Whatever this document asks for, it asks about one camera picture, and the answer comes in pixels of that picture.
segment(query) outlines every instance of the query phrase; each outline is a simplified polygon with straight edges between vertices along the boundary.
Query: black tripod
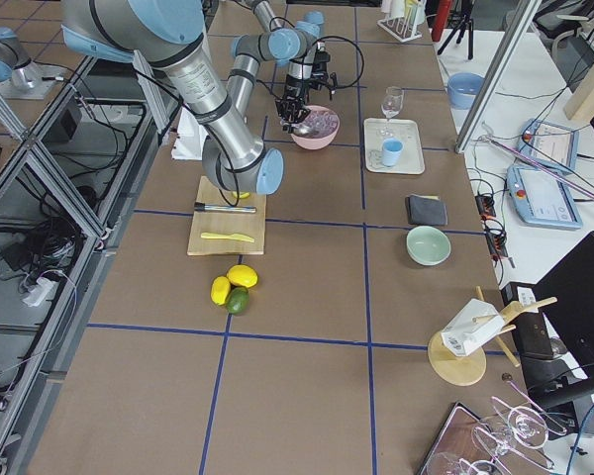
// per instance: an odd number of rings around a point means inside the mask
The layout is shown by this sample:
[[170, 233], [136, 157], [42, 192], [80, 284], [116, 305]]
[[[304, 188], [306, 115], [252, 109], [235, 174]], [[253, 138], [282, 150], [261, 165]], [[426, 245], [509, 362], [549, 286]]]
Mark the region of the black tripod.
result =
[[471, 17], [471, 13], [473, 12], [474, 5], [475, 0], [462, 0], [461, 13], [453, 16], [453, 20], [459, 20], [459, 23], [457, 24], [457, 27], [453, 28], [440, 49], [438, 49], [438, 55], [443, 53], [448, 46], [448, 43], [458, 32], [459, 35], [457, 35], [455, 43], [459, 45], [462, 38], [464, 38], [464, 33], [468, 30], [468, 58], [473, 59], [473, 18]]

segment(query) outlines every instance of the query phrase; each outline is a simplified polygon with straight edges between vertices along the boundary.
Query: yellow knife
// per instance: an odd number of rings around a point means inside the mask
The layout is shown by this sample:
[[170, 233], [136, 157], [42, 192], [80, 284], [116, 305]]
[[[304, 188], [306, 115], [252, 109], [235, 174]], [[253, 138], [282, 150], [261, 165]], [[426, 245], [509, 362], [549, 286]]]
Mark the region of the yellow knife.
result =
[[241, 235], [240, 233], [233, 233], [231, 235], [221, 235], [220, 233], [201, 233], [202, 239], [230, 239], [243, 240], [244, 242], [255, 242], [255, 239], [248, 235]]

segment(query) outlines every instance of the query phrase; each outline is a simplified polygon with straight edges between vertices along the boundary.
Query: wooden cutting board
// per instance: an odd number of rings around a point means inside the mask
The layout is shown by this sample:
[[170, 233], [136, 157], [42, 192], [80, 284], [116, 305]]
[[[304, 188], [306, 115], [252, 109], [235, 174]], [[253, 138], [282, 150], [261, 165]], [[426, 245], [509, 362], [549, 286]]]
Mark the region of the wooden cutting board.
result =
[[[229, 200], [235, 201], [231, 192], [224, 192]], [[207, 205], [226, 205], [220, 190], [206, 176], [200, 177], [196, 201]], [[191, 222], [188, 255], [213, 254], [264, 254], [266, 232], [266, 196], [251, 193], [241, 199], [238, 206], [255, 206], [255, 213], [195, 212]], [[243, 242], [229, 239], [202, 239], [201, 233], [230, 235], [240, 233], [255, 239]]]

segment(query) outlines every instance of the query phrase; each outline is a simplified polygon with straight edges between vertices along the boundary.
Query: black monitor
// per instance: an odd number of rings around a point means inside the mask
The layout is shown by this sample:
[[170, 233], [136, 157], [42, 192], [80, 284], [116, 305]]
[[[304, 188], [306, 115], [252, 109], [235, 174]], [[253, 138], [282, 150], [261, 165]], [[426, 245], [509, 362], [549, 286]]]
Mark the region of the black monitor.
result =
[[534, 287], [538, 299], [555, 296], [558, 302], [544, 313], [567, 349], [588, 375], [536, 398], [544, 408], [569, 403], [594, 393], [594, 232], [576, 245]]

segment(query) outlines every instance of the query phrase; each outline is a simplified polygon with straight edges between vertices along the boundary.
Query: green bowl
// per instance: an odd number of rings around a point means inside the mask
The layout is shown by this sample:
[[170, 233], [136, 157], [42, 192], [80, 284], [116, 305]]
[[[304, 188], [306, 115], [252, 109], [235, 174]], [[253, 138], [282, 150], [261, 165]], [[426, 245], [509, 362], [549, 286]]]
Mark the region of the green bowl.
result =
[[407, 234], [407, 252], [422, 265], [438, 265], [451, 254], [446, 234], [431, 226], [418, 226]]

